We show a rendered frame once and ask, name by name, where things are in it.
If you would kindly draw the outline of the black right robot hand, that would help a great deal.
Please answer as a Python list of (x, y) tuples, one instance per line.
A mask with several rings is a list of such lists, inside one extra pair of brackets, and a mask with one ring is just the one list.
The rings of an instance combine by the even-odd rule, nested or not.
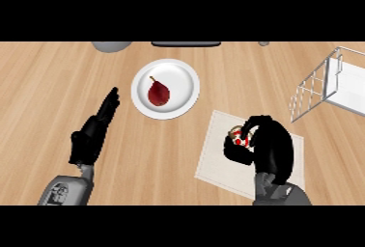
[(225, 137), (224, 156), (245, 165), (256, 164), (256, 173), (276, 174), (274, 183), (284, 185), (293, 173), (295, 146), (290, 132), (271, 116), (252, 116), (242, 127), (242, 138), (258, 128), (250, 141), (250, 151)]

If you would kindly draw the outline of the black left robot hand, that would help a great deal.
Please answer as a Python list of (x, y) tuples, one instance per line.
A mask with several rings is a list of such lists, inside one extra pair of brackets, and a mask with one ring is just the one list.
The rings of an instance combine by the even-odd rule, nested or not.
[(98, 161), (109, 125), (120, 105), (119, 89), (113, 88), (104, 101), (100, 112), (86, 121), (82, 129), (72, 134), (70, 164), (94, 165)]

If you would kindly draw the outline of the beige placemat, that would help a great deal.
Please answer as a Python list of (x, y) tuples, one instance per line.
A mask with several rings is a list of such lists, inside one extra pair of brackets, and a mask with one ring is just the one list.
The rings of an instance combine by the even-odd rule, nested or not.
[(224, 156), (225, 136), (231, 129), (245, 123), (246, 119), (218, 110), (213, 111), (196, 177), (219, 188), (255, 200), (256, 167), (243, 165)]

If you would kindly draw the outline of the dark red pear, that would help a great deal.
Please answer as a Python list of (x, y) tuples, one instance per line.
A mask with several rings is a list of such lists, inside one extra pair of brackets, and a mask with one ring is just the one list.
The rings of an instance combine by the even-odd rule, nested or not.
[(148, 90), (148, 100), (156, 106), (163, 106), (171, 100), (171, 90), (168, 86), (151, 77), (153, 85)]

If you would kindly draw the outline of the white round plate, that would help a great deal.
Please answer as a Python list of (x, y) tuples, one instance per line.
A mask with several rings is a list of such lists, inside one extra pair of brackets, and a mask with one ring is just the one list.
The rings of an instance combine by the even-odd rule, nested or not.
[[(154, 79), (169, 88), (171, 99), (163, 106), (148, 100)], [(200, 96), (200, 78), (194, 68), (181, 60), (160, 59), (144, 66), (132, 83), (132, 101), (150, 118), (171, 120), (184, 115)]]

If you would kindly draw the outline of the grey rounded object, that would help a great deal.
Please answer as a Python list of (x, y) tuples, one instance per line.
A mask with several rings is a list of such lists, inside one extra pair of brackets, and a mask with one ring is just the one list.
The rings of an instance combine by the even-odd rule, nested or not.
[(100, 52), (113, 53), (119, 52), (129, 47), (129, 41), (94, 41), (92, 45)]

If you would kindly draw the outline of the dark flat rectangular object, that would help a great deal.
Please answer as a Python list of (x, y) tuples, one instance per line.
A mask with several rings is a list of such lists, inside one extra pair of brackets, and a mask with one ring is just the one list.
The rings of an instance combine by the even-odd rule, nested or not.
[(221, 41), (153, 41), (159, 47), (215, 47), (221, 46)]

